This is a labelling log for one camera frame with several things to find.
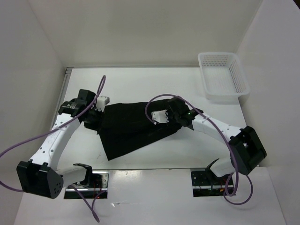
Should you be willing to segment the black shorts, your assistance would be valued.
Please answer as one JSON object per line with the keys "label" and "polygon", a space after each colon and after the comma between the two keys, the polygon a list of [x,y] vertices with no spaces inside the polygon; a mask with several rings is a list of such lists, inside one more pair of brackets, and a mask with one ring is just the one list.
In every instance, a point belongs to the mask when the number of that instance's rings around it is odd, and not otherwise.
{"label": "black shorts", "polygon": [[167,100],[117,103],[105,107],[98,130],[107,160],[131,153],[139,148],[175,134],[181,125],[176,122],[153,124],[148,120],[153,111],[161,111]]}

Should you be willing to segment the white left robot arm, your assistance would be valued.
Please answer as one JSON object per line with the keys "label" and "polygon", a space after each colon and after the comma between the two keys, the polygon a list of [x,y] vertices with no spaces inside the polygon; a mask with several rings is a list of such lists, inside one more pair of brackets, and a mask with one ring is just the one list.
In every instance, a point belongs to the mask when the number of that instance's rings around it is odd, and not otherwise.
{"label": "white left robot arm", "polygon": [[100,127],[101,114],[109,102],[109,97],[81,89],[77,98],[60,106],[51,134],[27,162],[21,161],[16,168],[23,192],[55,199],[63,188],[72,184],[79,183],[85,188],[92,185],[94,175],[90,165],[74,163],[59,170],[58,162],[80,124],[91,130]]}

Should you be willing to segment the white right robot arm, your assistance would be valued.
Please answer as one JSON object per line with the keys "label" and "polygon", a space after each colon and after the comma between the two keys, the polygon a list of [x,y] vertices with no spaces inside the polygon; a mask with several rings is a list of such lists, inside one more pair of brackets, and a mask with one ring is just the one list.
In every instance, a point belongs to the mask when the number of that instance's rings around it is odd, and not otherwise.
{"label": "white right robot arm", "polygon": [[249,175],[267,156],[260,138],[250,126],[240,128],[226,124],[199,109],[189,109],[185,101],[176,97],[168,100],[166,115],[169,121],[204,133],[229,149],[229,157],[217,159],[208,166],[205,177],[210,184],[217,184],[223,176],[235,171]]}

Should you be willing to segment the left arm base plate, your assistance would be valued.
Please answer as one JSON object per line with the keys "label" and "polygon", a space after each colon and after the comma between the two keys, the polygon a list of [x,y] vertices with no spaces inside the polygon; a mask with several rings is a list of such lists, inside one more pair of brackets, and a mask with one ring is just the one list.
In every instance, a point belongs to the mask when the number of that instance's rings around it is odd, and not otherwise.
{"label": "left arm base plate", "polygon": [[107,199],[109,170],[93,170],[93,178],[88,185],[80,182],[72,184],[85,199]]}

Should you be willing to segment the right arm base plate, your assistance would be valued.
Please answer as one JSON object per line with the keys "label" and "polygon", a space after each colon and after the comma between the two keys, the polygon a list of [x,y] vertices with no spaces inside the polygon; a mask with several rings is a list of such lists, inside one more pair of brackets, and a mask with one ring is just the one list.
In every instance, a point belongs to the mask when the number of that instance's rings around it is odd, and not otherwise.
{"label": "right arm base plate", "polygon": [[193,197],[222,196],[225,193],[225,183],[229,175],[216,177],[205,168],[191,170]]}

